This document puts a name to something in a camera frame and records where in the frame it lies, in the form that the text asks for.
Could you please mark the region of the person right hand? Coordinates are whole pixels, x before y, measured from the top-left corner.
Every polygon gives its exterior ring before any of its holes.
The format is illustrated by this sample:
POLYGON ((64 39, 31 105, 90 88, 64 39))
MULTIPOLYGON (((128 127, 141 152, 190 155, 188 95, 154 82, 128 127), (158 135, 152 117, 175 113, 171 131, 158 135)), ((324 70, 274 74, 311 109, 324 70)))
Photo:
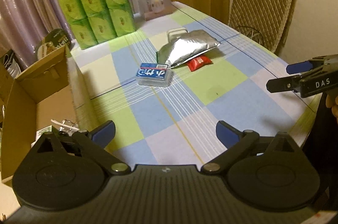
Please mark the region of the person right hand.
POLYGON ((335 118, 338 118, 337 97, 335 99, 333 99, 329 95, 327 95, 325 105, 326 105, 327 108, 331 109, 333 116, 335 118))

